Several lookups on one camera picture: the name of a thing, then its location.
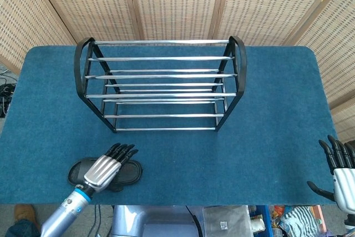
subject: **woven panel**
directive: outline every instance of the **woven panel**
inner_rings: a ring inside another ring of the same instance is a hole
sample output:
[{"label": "woven panel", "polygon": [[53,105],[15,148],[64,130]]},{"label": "woven panel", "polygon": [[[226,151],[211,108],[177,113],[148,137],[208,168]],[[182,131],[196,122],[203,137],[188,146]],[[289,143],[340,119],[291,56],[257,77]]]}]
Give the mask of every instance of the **woven panel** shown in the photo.
[{"label": "woven panel", "polygon": [[79,41],[92,36],[97,40],[135,39],[126,0],[51,0]]},{"label": "woven panel", "polygon": [[0,0],[0,56],[20,70],[39,45],[73,44],[43,0]]},{"label": "woven panel", "polygon": [[315,52],[329,102],[355,89],[355,0],[331,0],[297,44]]},{"label": "woven panel", "polygon": [[333,121],[342,142],[355,140],[355,104],[333,115]]},{"label": "woven panel", "polygon": [[146,39],[207,39],[215,0],[138,0],[138,3]]},{"label": "woven panel", "polygon": [[314,0],[226,0],[217,38],[238,35],[248,45],[280,45]]}]

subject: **slipper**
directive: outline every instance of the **slipper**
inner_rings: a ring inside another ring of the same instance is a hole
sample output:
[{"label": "slipper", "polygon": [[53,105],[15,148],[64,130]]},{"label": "slipper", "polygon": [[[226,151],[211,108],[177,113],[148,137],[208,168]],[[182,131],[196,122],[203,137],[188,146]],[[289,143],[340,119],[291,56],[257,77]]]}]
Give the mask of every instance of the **slipper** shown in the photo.
[{"label": "slipper", "polygon": [[[83,158],[76,162],[69,171],[68,181],[71,185],[84,184],[84,175],[95,163],[97,158]],[[125,163],[115,178],[111,181],[108,190],[119,192],[123,190],[123,186],[136,183],[141,175],[143,169],[139,162],[130,160]]]}]

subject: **robotic hand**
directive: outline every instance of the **robotic hand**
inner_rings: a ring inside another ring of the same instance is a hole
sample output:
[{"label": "robotic hand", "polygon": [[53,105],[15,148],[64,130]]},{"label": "robotic hand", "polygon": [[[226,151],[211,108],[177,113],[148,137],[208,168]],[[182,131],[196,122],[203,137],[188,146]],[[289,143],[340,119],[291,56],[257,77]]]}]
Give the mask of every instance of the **robotic hand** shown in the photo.
[{"label": "robotic hand", "polygon": [[94,193],[103,191],[124,165],[138,150],[134,145],[114,144],[86,172],[84,184],[78,184],[75,190],[61,206],[42,225],[41,236],[61,236],[74,222],[82,210],[89,204]]},{"label": "robotic hand", "polygon": [[318,188],[308,181],[308,186],[318,195],[337,203],[338,207],[348,214],[345,226],[348,230],[355,228],[355,149],[350,144],[342,144],[328,135],[332,146],[319,140],[327,157],[330,172],[333,175],[334,193]]}]

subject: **blue table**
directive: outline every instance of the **blue table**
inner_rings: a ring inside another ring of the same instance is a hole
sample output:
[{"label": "blue table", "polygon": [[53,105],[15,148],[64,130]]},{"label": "blue table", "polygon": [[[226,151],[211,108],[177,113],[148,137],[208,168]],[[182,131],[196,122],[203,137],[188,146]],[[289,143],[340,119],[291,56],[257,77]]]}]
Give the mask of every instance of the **blue table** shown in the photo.
[{"label": "blue table", "polygon": [[[131,47],[112,48],[130,55]],[[148,48],[164,55],[167,47]],[[170,48],[179,56],[219,47]],[[73,46],[31,49],[0,139],[0,203],[60,203],[68,170],[113,143],[140,150],[141,180],[93,203],[324,204],[306,181],[332,189],[318,139],[335,134],[315,56],[306,47],[247,47],[246,92],[218,132],[114,134],[78,98]]]}]

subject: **person's foot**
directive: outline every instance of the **person's foot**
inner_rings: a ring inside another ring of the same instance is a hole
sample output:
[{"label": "person's foot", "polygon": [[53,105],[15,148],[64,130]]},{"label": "person's foot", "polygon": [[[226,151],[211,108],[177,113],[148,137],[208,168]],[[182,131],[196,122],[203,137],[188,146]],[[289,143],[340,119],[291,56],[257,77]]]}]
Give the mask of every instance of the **person's foot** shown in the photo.
[{"label": "person's foot", "polygon": [[15,205],[15,208],[14,208],[15,222],[18,222],[21,219],[27,219],[27,220],[31,221],[32,223],[34,223],[36,225],[37,229],[39,230],[40,227],[37,223],[35,215],[36,215],[36,213],[35,213],[32,205],[25,205],[25,204]]}]

